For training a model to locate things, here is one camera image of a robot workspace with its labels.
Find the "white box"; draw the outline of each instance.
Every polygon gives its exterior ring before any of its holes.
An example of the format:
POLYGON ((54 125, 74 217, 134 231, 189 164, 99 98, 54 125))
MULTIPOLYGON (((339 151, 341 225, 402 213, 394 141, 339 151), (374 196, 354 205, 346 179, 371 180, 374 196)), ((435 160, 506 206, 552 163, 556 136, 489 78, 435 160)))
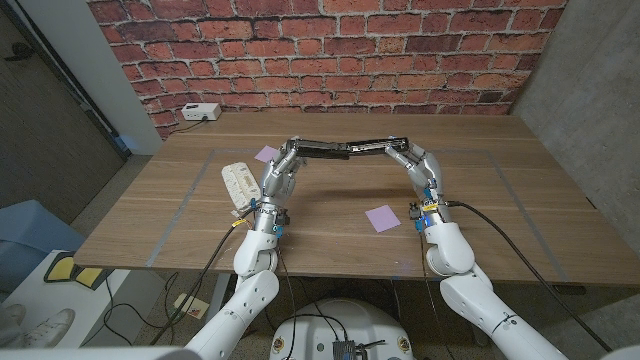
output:
MULTIPOLYGON (((25 306, 26 316, 20 325, 25 332, 34 329, 62 309, 73 309, 76 313, 75 319, 56 348, 78 348, 102 327, 102 317, 110 308, 109 292, 104 282, 95 291, 76 281, 45 283, 44 274, 58 252, 53 251, 47 255, 1 306, 8 307, 13 304, 25 306)), ((164 287, 164 280, 156 273, 147 270, 114 270, 107 280, 113 293, 114 304, 129 303, 145 318, 151 312, 164 287)), ((109 327, 131 342, 138 336, 142 325, 142 320, 127 306, 115 308, 109 319, 109 327)), ((128 346, 128 344, 103 328, 86 346, 128 346)))

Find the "small white device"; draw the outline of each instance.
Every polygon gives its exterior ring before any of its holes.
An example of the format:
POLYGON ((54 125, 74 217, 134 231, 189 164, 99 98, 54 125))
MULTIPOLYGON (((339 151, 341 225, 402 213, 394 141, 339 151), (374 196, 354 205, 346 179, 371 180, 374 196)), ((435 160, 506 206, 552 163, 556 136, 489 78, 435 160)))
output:
POLYGON ((216 120, 222 109, 218 103, 188 103, 182 107, 182 116, 185 120, 200 121, 207 117, 207 120, 216 120))
POLYGON ((247 164, 238 162, 222 168, 222 179, 236 209, 246 211, 251 199, 260 199, 260 188, 247 164))

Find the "white shoe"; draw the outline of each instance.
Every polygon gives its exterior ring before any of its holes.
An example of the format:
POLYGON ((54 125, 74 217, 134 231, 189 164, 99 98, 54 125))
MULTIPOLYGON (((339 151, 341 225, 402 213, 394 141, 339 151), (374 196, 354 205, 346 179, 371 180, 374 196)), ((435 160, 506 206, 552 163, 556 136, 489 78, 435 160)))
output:
POLYGON ((27 348, 50 348, 58 345, 76 317, 71 309, 61 310, 59 313, 44 321, 38 327, 25 335, 27 348))
POLYGON ((9 305, 5 310, 7 310, 9 316, 11 316, 18 325, 22 324, 22 320, 24 320, 24 316, 27 314, 27 309, 21 304, 9 305))

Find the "gray wall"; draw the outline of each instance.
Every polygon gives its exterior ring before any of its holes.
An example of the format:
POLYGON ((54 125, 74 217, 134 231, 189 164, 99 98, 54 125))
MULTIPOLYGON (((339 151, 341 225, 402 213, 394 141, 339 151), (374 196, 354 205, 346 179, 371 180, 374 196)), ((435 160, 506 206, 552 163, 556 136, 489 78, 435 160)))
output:
POLYGON ((640 2, 569 1, 511 113, 640 254, 640 2))

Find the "white power adapter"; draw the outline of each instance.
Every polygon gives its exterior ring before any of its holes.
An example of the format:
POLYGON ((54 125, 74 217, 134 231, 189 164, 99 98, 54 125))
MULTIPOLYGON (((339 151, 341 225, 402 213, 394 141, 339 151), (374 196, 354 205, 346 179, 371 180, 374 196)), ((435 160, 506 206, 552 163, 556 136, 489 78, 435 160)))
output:
POLYGON ((218 103, 188 103, 182 110, 182 116, 185 120, 200 121, 207 117, 207 120, 216 120, 222 110, 218 103))

